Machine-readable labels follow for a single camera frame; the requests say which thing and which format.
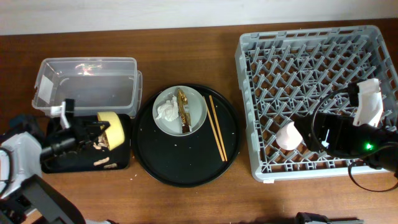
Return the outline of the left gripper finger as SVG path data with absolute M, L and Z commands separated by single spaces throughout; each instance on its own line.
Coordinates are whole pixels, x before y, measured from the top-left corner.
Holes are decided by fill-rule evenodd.
M 108 140 L 106 138 L 106 133 L 90 133 L 86 144 L 92 146 L 107 146 Z
M 86 127 L 97 127 L 101 131 L 105 131 L 110 127 L 109 121 L 84 121 L 83 124 Z

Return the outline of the yellow bowl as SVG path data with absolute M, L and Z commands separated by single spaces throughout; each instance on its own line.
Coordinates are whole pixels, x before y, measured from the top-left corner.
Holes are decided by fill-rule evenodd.
M 97 113 L 97 118 L 98 121 L 109 123 L 108 128 L 101 127 L 104 132 L 99 136 L 98 141 L 110 151 L 116 149 L 125 141 L 123 126 L 118 115 L 112 111 L 103 111 Z

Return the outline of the pink cup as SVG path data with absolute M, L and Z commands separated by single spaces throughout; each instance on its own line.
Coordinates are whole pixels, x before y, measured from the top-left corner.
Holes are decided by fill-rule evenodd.
M 302 135 L 294 126 L 294 122 L 290 122 L 280 128 L 276 133 L 276 142 L 282 149 L 292 151 L 296 149 L 303 141 Z

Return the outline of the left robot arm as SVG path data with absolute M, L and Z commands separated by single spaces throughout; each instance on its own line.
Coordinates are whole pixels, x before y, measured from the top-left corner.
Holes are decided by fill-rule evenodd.
M 36 118 L 19 115 L 1 135 L 1 223 L 23 223 L 34 211 L 37 223 L 91 223 L 42 178 L 42 164 L 77 151 L 110 126 L 107 121 L 68 120 L 69 127 L 45 136 Z

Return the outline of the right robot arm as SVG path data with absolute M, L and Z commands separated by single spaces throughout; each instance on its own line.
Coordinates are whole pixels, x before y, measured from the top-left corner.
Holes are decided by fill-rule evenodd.
M 294 126 L 310 151 L 361 159 L 373 169 L 397 175 L 397 133 L 369 124 L 355 126 L 353 121 L 349 116 L 318 113 L 297 118 Z

